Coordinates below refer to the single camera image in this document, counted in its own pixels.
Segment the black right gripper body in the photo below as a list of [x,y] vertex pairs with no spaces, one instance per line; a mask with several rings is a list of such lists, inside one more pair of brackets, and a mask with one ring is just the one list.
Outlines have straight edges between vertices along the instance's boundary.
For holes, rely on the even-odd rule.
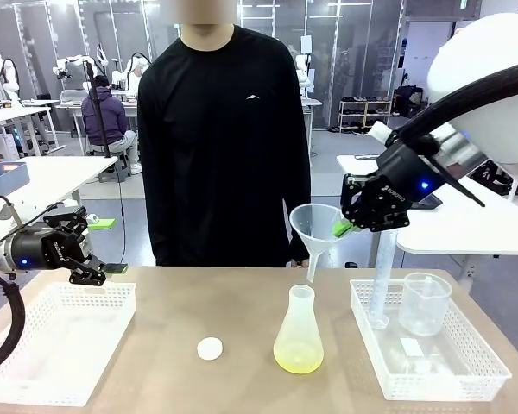
[[439,145],[424,137],[417,147],[395,141],[376,159],[362,189],[363,216],[405,216],[448,181],[435,160]]

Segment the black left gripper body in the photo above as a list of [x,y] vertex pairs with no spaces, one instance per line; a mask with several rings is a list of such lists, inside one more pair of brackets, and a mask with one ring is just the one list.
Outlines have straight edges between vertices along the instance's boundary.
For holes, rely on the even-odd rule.
[[18,270],[52,270],[84,263],[91,256],[85,232],[86,208],[56,206],[16,232],[6,252]]

